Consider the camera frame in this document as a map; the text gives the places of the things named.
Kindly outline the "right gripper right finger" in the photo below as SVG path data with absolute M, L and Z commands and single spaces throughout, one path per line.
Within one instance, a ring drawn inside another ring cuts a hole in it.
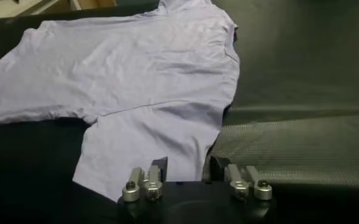
M 250 194 L 257 200 L 272 200 L 272 186 L 260 178 L 255 166 L 240 167 L 228 158 L 212 156 L 209 160 L 209 174 L 211 181 L 228 183 L 232 196 L 238 200 L 245 200 Z

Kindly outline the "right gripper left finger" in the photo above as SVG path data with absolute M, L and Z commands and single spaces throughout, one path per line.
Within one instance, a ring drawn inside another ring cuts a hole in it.
M 122 200 L 127 203 L 133 203 L 141 197 L 149 201 L 161 199 L 167 167 L 168 158 L 163 157 L 153 160 L 147 172 L 141 167 L 132 169 L 130 177 L 122 189 Z

